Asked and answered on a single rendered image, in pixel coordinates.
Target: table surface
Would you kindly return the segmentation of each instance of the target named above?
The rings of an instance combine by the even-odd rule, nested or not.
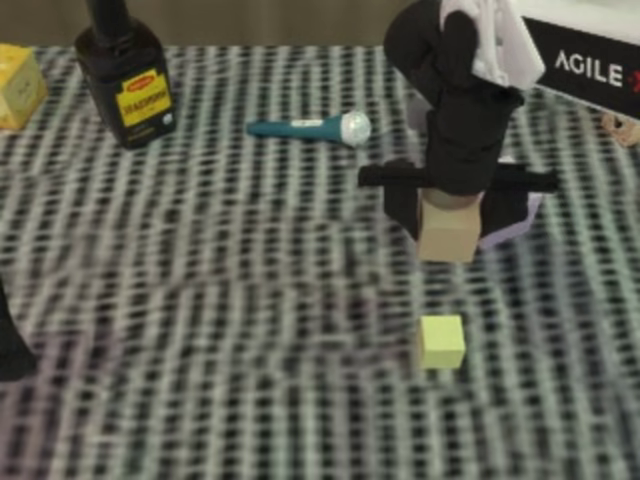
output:
[[[638,150],[535,91],[505,150],[555,166],[533,231],[419,264],[357,169],[414,158],[374,48],[169,49],[179,129],[124,152],[68,49],[0,136],[0,271],[38,377],[0,387],[14,479],[640,478]],[[243,133],[350,108],[366,148]],[[417,319],[465,316],[455,372]]]

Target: yellow sponge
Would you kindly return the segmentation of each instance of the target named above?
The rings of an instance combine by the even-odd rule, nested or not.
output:
[[[425,316],[420,319],[420,363],[423,369],[456,369],[466,350],[459,315]]]
[[[0,44],[0,128],[23,128],[47,93],[32,50]]]

